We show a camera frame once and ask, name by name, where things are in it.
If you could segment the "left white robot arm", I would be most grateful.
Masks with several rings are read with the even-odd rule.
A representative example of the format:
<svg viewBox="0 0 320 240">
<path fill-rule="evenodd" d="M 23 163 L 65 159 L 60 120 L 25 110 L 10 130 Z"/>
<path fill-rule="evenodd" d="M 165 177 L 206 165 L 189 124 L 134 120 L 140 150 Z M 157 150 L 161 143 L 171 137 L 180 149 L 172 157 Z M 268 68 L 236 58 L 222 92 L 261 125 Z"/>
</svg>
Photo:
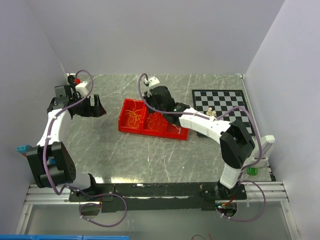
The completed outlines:
<svg viewBox="0 0 320 240">
<path fill-rule="evenodd" d="M 90 173 L 77 172 L 63 143 L 75 115 L 98 118 L 106 114 L 97 94 L 94 95 L 94 104 L 91 104 L 89 95 L 92 89 L 88 81 L 54 88 L 55 97 L 47 108 L 48 120 L 44 133 L 36 146 L 26 152 L 34 181 L 39 188 L 52 188 L 58 195 L 61 193 L 58 187 L 79 189 L 87 201 L 98 197 L 99 189 L 94 177 Z"/>
</svg>

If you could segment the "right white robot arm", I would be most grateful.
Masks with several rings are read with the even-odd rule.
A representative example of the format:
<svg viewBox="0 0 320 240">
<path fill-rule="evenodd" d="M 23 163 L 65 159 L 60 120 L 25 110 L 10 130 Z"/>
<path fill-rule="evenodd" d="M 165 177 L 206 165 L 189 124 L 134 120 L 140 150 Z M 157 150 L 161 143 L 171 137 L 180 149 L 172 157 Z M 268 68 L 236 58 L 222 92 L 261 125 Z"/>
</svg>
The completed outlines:
<svg viewBox="0 0 320 240">
<path fill-rule="evenodd" d="M 150 113 L 160 113 L 168 123 L 194 130 L 219 143 L 224 168 L 217 189 L 221 198 L 230 199 L 236 193 L 245 160 L 255 148 L 244 123 L 238 119 L 234 122 L 219 120 L 175 102 L 166 86 L 156 86 L 140 96 Z"/>
</svg>

